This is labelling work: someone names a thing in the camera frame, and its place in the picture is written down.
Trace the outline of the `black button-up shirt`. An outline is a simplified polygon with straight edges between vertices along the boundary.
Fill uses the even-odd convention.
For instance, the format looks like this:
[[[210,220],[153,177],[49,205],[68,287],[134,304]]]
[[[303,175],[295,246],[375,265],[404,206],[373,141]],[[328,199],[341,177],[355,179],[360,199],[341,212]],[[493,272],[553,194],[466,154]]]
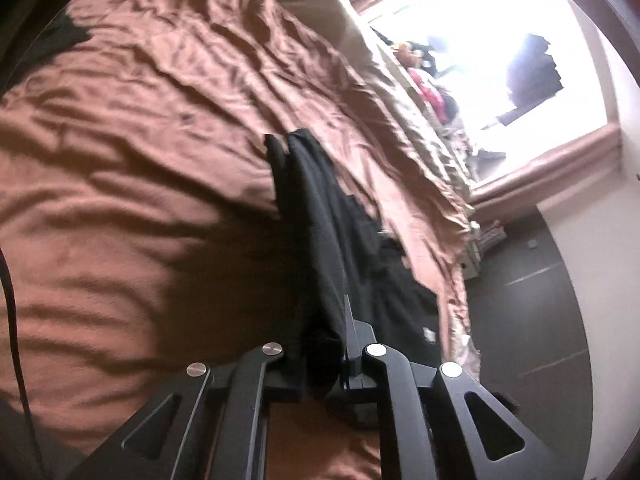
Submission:
[[[279,214],[293,258],[297,356],[322,398],[346,362],[347,322],[426,366],[440,363],[437,296],[406,266],[405,248],[337,182],[332,160],[306,129],[266,136]]]

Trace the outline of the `hanging dark clothes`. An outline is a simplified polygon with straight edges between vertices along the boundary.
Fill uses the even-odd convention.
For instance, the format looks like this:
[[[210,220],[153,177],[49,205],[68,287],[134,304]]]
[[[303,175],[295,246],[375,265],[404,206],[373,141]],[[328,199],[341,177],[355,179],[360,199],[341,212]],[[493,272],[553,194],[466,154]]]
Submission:
[[[509,65],[506,85],[516,107],[552,98],[563,89],[561,76],[543,36],[528,35]]]

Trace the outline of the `white bedside cabinet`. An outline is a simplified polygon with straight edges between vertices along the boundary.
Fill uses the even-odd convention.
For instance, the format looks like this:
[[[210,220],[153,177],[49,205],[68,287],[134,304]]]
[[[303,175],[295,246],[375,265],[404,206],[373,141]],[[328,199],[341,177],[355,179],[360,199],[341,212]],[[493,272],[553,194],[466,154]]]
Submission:
[[[470,232],[466,234],[464,251],[460,256],[460,266],[465,281],[480,275],[480,264],[483,258],[499,244],[506,240],[506,231],[500,221],[481,226],[472,221]]]

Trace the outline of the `brown bed duvet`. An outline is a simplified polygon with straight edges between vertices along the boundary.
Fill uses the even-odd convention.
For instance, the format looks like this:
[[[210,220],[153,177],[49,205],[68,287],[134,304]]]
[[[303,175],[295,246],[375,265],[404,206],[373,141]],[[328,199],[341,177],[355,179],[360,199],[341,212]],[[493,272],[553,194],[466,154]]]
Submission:
[[[278,0],[73,0],[91,38],[1,101],[1,246],[29,404],[78,460],[168,377],[280,336],[293,269],[265,136],[308,129],[437,296],[442,356],[480,371],[468,228],[346,58]]]

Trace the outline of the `pink right curtain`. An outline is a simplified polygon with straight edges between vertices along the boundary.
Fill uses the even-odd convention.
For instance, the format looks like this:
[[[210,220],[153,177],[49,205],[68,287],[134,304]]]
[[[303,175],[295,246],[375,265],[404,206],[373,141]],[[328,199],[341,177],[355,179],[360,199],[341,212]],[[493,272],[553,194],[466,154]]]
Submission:
[[[508,223],[580,182],[617,169],[621,160],[622,130],[608,124],[478,186],[469,199],[472,219]]]

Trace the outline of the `beige duvet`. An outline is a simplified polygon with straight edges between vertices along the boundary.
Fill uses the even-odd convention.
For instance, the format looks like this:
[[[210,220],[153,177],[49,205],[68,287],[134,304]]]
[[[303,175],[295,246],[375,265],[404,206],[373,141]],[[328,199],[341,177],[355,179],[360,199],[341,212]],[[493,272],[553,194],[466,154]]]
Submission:
[[[419,88],[400,66],[392,49],[378,38],[350,1],[278,1],[346,58],[381,99],[426,166],[451,185],[462,200],[469,200],[470,180],[444,141],[445,127],[434,108],[422,100]]]

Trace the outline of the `folded black garment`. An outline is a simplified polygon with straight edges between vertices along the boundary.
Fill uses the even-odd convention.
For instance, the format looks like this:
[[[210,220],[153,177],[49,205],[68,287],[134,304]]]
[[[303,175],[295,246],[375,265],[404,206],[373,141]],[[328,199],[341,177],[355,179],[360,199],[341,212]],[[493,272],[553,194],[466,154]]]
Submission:
[[[58,12],[10,68],[9,75],[1,83],[1,94],[12,89],[37,68],[51,62],[55,56],[72,50],[90,38],[88,28],[75,25],[65,10]]]

